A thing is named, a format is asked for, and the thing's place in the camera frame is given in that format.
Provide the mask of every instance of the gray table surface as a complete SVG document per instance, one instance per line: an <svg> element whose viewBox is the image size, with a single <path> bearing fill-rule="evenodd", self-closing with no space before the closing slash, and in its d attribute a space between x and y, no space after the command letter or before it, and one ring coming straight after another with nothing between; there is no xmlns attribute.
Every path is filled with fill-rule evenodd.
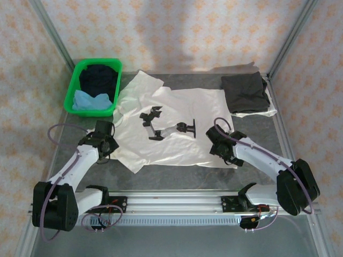
<svg viewBox="0 0 343 257"><path fill-rule="evenodd" d="M155 74L165 82L164 86L171 89L206 88L219 89L221 77L224 74ZM132 74L123 74L121 89L123 89L134 77ZM86 118L68 114L66 122L92 129L98 119L112 121L112 117ZM235 130L248 135L260 146L281 155L281 147L271 117L251 115L244 118L233 117ZM61 143L77 145L84 136L82 131L75 128L63 129ZM53 166L53 174L56 174L70 159L72 149L59 148ZM78 190L86 186L106 186L111 191L116 190L189 190L189 189L221 189L239 190L248 183L272 184L273 181L267 175L244 163L238 169L217 169L199 166L164 166L147 165L137 174L117 160L110 160L107 164L93 165L79 184Z"/></svg>

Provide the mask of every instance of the floral wallpaper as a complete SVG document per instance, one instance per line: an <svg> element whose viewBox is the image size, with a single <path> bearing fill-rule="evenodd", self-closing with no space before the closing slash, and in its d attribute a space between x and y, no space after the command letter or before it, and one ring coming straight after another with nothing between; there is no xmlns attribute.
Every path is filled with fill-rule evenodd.
<svg viewBox="0 0 343 257"><path fill-rule="evenodd" d="M0 1L0 256L14 256L45 178L70 72L27 0Z"/></svg>
<svg viewBox="0 0 343 257"><path fill-rule="evenodd" d="M208 71L255 61L268 72L305 0L42 0L75 60L124 71Z"/></svg>
<svg viewBox="0 0 343 257"><path fill-rule="evenodd" d="M273 88L297 158L309 161L337 256L343 256L343 1L322 0Z"/></svg>

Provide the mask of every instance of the black clamp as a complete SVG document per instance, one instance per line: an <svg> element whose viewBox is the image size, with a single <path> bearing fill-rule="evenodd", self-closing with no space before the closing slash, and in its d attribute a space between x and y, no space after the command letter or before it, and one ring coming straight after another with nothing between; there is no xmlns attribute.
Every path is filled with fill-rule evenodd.
<svg viewBox="0 0 343 257"><path fill-rule="evenodd" d="M119 145L113 138L114 124L105 120L98 120L94 132L89 133L79 141L79 146L90 145L98 149L99 160L113 153Z"/></svg>
<svg viewBox="0 0 343 257"><path fill-rule="evenodd" d="M234 131L233 133L229 134L226 133L219 125L217 125L217 127L222 133L236 140L247 137L247 135L243 134L242 132ZM213 143L210 154L218 155L225 161L225 163L229 162L239 167L243 165L244 161L234 156L233 146L236 145L236 142L223 137L214 126L206 132L206 136Z"/></svg>
<svg viewBox="0 0 343 257"><path fill-rule="evenodd" d="M180 122L176 124L176 129L183 133L192 132L194 138L196 138L195 119L193 119L193 126L189 126L185 122Z"/></svg>
<svg viewBox="0 0 343 257"><path fill-rule="evenodd" d="M149 137L150 140L154 141L162 141L164 137L161 136L161 131L160 130L154 130L155 136L154 137Z"/></svg>
<svg viewBox="0 0 343 257"><path fill-rule="evenodd" d="M151 107L150 113L149 114L145 114L145 113L141 113L139 115L139 118L143 119L143 127L149 127L151 125L151 121L154 118L159 118L160 114L162 113L162 111L159 111L162 108L162 106L153 106Z"/></svg>

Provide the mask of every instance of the light blue cloth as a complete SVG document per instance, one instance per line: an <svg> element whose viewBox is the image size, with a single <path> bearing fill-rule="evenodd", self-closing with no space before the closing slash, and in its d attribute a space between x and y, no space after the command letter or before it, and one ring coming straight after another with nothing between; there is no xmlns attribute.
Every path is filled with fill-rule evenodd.
<svg viewBox="0 0 343 257"><path fill-rule="evenodd" d="M73 110L106 110L112 104L113 103L108 98L108 94L100 94L96 97L91 97L81 90L76 90L74 95Z"/></svg>

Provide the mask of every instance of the green laundry basket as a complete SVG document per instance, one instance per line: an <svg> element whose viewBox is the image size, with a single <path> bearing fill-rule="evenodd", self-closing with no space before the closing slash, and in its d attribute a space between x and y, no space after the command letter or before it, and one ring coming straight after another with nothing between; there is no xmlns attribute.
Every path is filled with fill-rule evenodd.
<svg viewBox="0 0 343 257"><path fill-rule="evenodd" d="M116 86L116 92L114 95L114 101L110 108L106 110L86 110L86 111L75 111L73 110L73 100L76 90L81 90L80 87L80 74L82 70L85 70L88 65L92 64L103 64L106 66L111 67L113 70L118 72L118 80ZM113 58L94 58L94 59L84 59L79 62L74 69L73 75L71 77L71 81L69 84L68 91L65 96L64 100L64 109L69 112L70 114L76 114L79 116L84 117L107 117L113 115L113 111L116 107L118 94L119 94L119 87L120 87L120 78L122 76L122 67L123 64L118 59Z"/></svg>

